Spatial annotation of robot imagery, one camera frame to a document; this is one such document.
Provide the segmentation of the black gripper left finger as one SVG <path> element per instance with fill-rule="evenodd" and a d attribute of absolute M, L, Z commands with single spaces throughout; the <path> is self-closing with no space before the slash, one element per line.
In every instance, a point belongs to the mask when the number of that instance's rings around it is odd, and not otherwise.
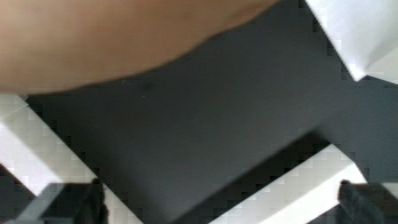
<path fill-rule="evenodd" d="M 108 224 L 103 183 L 51 183 L 18 218 L 16 224 Z"/>

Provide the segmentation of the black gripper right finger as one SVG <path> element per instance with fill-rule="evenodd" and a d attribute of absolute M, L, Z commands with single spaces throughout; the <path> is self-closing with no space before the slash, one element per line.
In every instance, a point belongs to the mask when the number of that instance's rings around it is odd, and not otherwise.
<path fill-rule="evenodd" d="M 341 181 L 338 224 L 398 224 L 398 183 Z"/>

